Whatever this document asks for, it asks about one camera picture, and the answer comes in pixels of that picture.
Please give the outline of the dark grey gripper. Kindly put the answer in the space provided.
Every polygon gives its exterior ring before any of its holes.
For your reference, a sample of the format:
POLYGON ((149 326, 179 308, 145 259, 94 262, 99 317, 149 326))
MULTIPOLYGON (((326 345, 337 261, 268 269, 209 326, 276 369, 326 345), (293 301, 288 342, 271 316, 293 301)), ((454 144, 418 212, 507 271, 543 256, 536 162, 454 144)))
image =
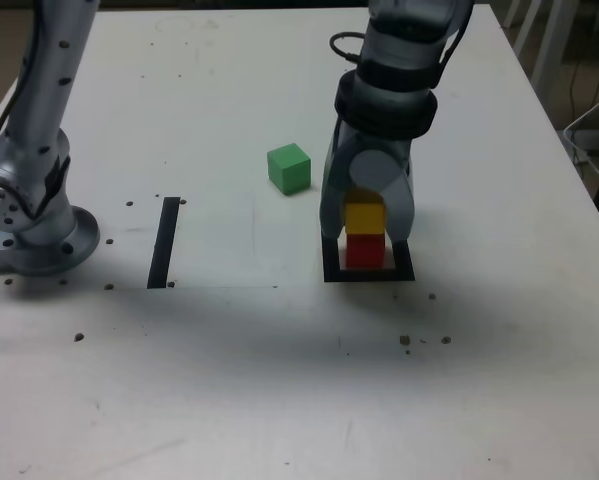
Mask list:
POLYGON ((393 243, 408 240, 415 215, 410 178, 411 140, 387 140, 363 133, 345 121, 337 122, 324 165, 319 206, 321 233, 337 239, 343 228, 343 202, 353 183, 379 194, 386 207, 386 231, 393 243), (351 140, 365 150, 352 162, 351 140))

